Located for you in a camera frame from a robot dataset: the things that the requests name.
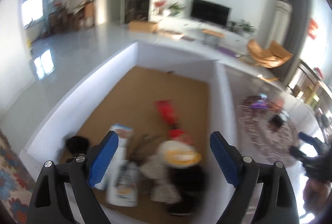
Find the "black rectangular box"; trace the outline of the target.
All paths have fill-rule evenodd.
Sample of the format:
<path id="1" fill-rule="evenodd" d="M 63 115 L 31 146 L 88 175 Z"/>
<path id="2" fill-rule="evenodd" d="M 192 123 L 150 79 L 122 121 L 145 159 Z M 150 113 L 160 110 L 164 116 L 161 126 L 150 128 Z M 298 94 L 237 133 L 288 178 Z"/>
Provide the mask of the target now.
<path id="1" fill-rule="evenodd" d="M 279 129 L 285 122 L 289 120 L 289 113 L 282 110 L 280 113 L 275 113 L 269 120 L 269 125 L 273 129 Z"/>

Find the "black velvet scrunchie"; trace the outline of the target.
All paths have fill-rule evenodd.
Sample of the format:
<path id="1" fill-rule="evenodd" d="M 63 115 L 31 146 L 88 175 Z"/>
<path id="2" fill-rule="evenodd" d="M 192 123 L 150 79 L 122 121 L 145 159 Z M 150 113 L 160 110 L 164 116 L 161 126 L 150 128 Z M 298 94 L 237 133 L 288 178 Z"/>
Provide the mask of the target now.
<path id="1" fill-rule="evenodd" d="M 169 179 L 176 187 L 181 200 L 167 207 L 170 215 L 187 216 L 195 213 L 207 185 L 207 176 L 200 165 L 188 168 L 170 168 Z"/>
<path id="2" fill-rule="evenodd" d="M 66 139 L 65 146 L 73 156 L 86 155 L 90 147 L 90 142 L 85 137 L 73 136 Z"/>

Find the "purple toy wand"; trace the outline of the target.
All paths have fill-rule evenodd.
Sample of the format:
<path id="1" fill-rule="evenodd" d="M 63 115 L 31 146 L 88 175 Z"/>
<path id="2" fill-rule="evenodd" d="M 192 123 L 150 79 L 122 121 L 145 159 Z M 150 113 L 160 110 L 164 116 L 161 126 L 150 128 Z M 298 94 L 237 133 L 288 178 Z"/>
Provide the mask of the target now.
<path id="1" fill-rule="evenodd" d="M 245 98 L 246 104 L 252 109 L 263 109 L 269 108 L 266 94 L 251 95 Z"/>

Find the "rhinestone bow hair clip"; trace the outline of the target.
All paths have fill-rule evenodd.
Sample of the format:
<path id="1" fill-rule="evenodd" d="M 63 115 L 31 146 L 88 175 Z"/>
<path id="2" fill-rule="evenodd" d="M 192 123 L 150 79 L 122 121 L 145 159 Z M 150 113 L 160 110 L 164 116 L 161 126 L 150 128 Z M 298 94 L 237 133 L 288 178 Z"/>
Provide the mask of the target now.
<path id="1" fill-rule="evenodd" d="M 168 167 L 159 155 L 152 155 L 140 166 L 140 172 L 153 181 L 150 198 L 153 202 L 175 204 L 181 201 L 181 196 L 169 179 Z"/>

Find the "red candy wrapper packet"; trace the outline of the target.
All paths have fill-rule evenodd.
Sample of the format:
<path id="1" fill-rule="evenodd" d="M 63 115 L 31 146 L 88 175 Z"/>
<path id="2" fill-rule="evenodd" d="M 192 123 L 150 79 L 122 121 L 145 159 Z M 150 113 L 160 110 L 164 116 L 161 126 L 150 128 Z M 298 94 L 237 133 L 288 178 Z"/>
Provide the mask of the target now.
<path id="1" fill-rule="evenodd" d="M 169 139 L 183 142 L 187 145 L 193 145 L 194 143 L 191 136 L 186 131 L 181 129 L 178 115 L 172 105 L 172 102 L 170 102 L 169 100 L 159 100 L 155 102 L 155 106 L 161 118 L 169 127 Z"/>

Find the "blue white medicine box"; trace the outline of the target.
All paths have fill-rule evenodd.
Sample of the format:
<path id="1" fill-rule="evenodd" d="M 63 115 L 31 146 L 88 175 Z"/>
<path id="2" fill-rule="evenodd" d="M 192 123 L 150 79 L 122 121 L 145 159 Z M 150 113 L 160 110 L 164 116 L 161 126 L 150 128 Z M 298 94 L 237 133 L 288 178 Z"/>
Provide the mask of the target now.
<path id="1" fill-rule="evenodd" d="M 89 168 L 88 183 L 90 187 L 104 189 L 108 179 L 109 167 L 115 167 L 126 157 L 128 140 L 133 135 L 133 129 L 115 124 L 112 125 L 103 140 L 97 146 L 97 155 Z"/>

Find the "cream knitted glove roll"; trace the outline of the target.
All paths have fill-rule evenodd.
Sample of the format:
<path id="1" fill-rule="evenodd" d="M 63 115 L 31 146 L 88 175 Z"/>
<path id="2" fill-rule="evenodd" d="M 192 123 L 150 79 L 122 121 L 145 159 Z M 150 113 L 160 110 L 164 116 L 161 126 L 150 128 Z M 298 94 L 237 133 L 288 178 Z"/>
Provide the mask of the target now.
<path id="1" fill-rule="evenodd" d="M 162 142 L 157 150 L 161 161 L 171 168 L 188 168 L 201 162 L 202 156 L 196 149 L 184 142 L 168 140 Z"/>

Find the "clear plastic hair claw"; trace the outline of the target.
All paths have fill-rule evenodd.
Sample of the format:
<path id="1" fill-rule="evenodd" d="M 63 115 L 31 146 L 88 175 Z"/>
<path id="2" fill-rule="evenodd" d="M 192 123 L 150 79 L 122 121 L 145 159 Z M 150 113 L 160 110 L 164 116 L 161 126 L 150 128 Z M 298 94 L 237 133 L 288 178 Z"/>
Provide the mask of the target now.
<path id="1" fill-rule="evenodd" d="M 145 159 L 148 157 L 148 154 L 145 153 L 145 148 L 149 147 L 157 139 L 161 138 L 160 135 L 151 136 L 149 134 L 142 135 L 136 142 L 133 149 L 128 154 L 128 160 L 134 162 L 137 165 L 144 163 Z"/>

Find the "wooden dining chair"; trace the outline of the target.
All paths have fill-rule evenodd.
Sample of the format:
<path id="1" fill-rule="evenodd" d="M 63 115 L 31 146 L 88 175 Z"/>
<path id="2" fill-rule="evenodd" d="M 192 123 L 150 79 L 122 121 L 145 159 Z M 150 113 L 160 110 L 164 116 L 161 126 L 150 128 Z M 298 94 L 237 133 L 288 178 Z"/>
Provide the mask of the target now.
<path id="1" fill-rule="evenodd" d="M 293 96 L 306 103 L 314 97 L 320 87 L 322 78 L 320 71 L 316 71 L 300 59 L 297 71 L 289 84 Z"/>

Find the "potted plant right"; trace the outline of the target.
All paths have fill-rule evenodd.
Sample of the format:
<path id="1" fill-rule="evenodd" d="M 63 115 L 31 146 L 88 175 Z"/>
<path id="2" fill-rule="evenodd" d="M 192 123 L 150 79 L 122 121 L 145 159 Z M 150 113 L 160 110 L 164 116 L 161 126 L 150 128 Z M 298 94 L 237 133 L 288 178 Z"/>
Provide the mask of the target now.
<path id="1" fill-rule="evenodd" d="M 243 19 L 238 22 L 237 26 L 241 33 L 254 34 L 257 31 L 256 28 L 252 26 L 250 22 L 247 22 Z"/>

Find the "small potted plant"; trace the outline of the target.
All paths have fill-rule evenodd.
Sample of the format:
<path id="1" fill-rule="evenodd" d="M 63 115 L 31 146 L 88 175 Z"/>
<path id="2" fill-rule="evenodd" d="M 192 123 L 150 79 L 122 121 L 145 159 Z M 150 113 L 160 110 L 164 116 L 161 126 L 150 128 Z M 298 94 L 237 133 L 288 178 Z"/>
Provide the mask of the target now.
<path id="1" fill-rule="evenodd" d="M 237 27 L 236 21 L 229 21 L 228 30 L 230 30 L 231 32 L 235 32 L 236 27 Z"/>

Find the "wooden bench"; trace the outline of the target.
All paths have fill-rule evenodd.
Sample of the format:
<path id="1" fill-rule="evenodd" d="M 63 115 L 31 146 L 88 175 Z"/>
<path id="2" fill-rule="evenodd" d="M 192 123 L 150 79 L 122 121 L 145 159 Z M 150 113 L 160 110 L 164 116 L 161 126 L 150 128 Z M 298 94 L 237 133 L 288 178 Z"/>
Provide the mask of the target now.
<path id="1" fill-rule="evenodd" d="M 222 32 L 216 32 L 210 29 L 203 29 L 202 31 L 203 36 L 203 44 L 210 45 L 213 47 L 218 47 L 221 41 L 225 38 L 225 34 Z"/>

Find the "white tv cabinet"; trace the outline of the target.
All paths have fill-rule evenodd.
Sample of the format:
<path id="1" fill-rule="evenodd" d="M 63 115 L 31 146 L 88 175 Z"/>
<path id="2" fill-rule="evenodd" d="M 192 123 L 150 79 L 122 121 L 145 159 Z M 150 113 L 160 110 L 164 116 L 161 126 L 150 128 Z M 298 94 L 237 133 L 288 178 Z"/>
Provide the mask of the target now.
<path id="1" fill-rule="evenodd" d="M 184 36 L 200 41 L 203 45 L 221 46 L 236 53 L 246 53 L 249 38 L 213 24 L 188 18 L 151 15 L 150 22 L 158 22 L 160 29 L 179 31 Z"/>

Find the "red flowers white vase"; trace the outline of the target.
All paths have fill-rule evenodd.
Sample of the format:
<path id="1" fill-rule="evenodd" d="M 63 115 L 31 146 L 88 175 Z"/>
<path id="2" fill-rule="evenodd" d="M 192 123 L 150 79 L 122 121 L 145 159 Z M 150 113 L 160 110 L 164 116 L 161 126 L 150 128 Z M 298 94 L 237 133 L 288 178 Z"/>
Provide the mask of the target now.
<path id="1" fill-rule="evenodd" d="M 159 15 L 161 11 L 163 11 L 164 6 L 166 4 L 167 0 L 157 0 L 153 2 L 153 14 Z"/>

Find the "red wall hanging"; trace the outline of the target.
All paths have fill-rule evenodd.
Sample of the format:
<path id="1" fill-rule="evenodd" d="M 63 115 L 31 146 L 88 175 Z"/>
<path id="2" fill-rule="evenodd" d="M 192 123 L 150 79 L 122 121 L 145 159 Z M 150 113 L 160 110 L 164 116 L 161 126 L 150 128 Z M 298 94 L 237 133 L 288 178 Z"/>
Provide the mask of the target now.
<path id="1" fill-rule="evenodd" d="M 307 32 L 308 37 L 310 37 L 312 40 L 315 40 L 317 37 L 318 28 L 319 27 L 317 22 L 313 18 L 310 18 L 310 22 L 308 25 L 308 32 Z"/>

